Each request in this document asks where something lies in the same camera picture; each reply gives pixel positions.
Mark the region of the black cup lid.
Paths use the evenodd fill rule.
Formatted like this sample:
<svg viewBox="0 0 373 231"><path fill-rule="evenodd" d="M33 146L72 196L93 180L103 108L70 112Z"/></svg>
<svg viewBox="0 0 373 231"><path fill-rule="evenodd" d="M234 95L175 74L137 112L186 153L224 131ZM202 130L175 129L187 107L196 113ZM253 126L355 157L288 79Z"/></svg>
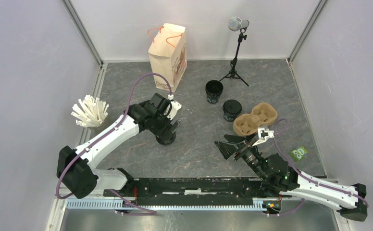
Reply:
<svg viewBox="0 0 373 231"><path fill-rule="evenodd" d="M240 102L234 99L227 100L223 103L223 112L231 115L238 115L242 111Z"/></svg>

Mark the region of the paper takeout bag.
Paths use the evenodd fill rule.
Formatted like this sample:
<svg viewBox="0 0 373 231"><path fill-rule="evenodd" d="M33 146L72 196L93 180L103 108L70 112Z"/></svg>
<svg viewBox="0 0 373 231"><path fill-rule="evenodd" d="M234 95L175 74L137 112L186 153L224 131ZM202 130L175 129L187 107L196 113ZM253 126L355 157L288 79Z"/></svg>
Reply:
<svg viewBox="0 0 373 231"><path fill-rule="evenodd" d="M153 73L165 77L154 77L156 88L172 92L177 89L187 67L186 27L165 23L148 30L152 38L149 47L149 61Z"/></svg>

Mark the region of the single black coffee cup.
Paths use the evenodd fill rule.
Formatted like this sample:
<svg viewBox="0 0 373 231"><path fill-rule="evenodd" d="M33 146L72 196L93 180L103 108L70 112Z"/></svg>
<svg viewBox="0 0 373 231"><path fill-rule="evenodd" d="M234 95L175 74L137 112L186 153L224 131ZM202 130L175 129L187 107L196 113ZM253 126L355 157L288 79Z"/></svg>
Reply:
<svg viewBox="0 0 373 231"><path fill-rule="evenodd" d="M233 122L240 114L241 112L230 113L228 111L224 111L224 119L228 122Z"/></svg>

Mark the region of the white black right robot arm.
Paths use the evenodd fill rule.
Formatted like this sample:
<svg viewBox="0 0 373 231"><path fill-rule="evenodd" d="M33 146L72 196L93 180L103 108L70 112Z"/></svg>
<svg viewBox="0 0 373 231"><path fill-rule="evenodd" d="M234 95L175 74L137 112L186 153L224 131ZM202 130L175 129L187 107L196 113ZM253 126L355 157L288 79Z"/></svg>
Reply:
<svg viewBox="0 0 373 231"><path fill-rule="evenodd" d="M274 138L270 131L243 137L225 135L225 141L215 141L224 159L242 159L261 179L260 190L268 196L285 195L310 200L327 206L342 217L363 222L368 215L364 184L340 185L313 177L293 167L281 153L263 157L258 145Z"/></svg>

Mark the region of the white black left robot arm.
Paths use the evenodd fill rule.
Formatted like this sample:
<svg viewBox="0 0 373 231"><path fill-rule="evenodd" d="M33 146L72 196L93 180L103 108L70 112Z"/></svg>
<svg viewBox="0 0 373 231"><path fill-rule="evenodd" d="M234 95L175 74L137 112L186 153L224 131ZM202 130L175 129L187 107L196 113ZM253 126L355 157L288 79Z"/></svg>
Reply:
<svg viewBox="0 0 373 231"><path fill-rule="evenodd" d="M181 108L181 103L172 96L165 98L156 93L150 100L128 106L115 122L86 143L75 148L63 147L59 152L56 192L64 185L70 194L57 194L57 197L82 199L107 189L116 190L122 196L130 195L134 184L127 172L102 170L97 166L121 144L145 130L150 131L159 144L172 144L180 125L173 119Z"/></svg>

